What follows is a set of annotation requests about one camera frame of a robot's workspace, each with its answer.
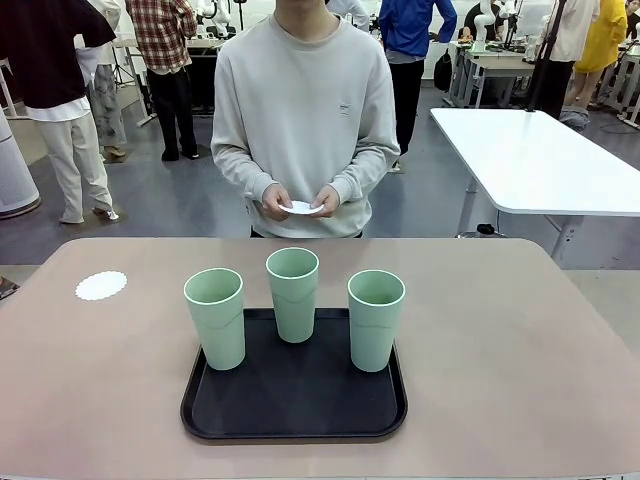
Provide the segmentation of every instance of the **black jacket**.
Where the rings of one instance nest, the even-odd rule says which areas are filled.
[[[99,47],[115,38],[87,0],[0,0],[0,58],[9,58],[24,103],[52,108],[85,94],[74,38]]]

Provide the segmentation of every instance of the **plastic cup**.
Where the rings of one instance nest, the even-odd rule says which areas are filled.
[[[278,335],[301,343],[313,334],[319,261],[305,248],[283,248],[267,258]]]
[[[196,273],[184,284],[202,350],[214,370],[231,370],[244,360],[242,286],[242,277],[226,268]]]
[[[389,363],[398,331],[405,286],[393,273],[365,270],[349,280],[351,361],[365,372],[379,372]]]

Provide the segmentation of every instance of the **white pillar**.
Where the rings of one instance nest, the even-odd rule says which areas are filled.
[[[15,217],[40,205],[40,193],[0,109],[0,219]]]

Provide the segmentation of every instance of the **white pants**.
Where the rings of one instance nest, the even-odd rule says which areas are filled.
[[[107,172],[102,163],[96,124],[91,112],[66,122],[35,122],[49,150],[49,158],[64,194],[63,222],[81,223],[82,180],[89,185],[94,206],[112,210]]]

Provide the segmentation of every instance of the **black pants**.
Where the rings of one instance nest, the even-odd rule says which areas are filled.
[[[176,119],[180,128],[182,151],[186,154],[197,153],[198,147],[193,133],[193,117],[191,116],[191,85],[187,71],[183,68],[178,73],[158,75],[147,70],[147,76],[153,108],[158,115],[162,129],[165,155],[178,157]]]
[[[404,155],[409,150],[416,123],[424,62],[420,60],[413,63],[392,63],[389,67],[396,103],[396,136],[400,144],[400,155]]]
[[[554,62],[550,60],[544,73],[544,78],[541,78],[540,75],[541,66],[541,61],[538,60],[527,91],[527,105],[531,102],[531,96],[536,85],[541,82],[540,93],[534,108],[546,112],[557,119],[560,118],[560,112],[562,111],[564,96],[573,70],[573,62]]]
[[[251,229],[251,238],[264,238],[262,235],[260,235],[258,232],[256,232],[253,228]],[[358,235],[356,235],[353,238],[362,238],[362,232],[360,232]]]

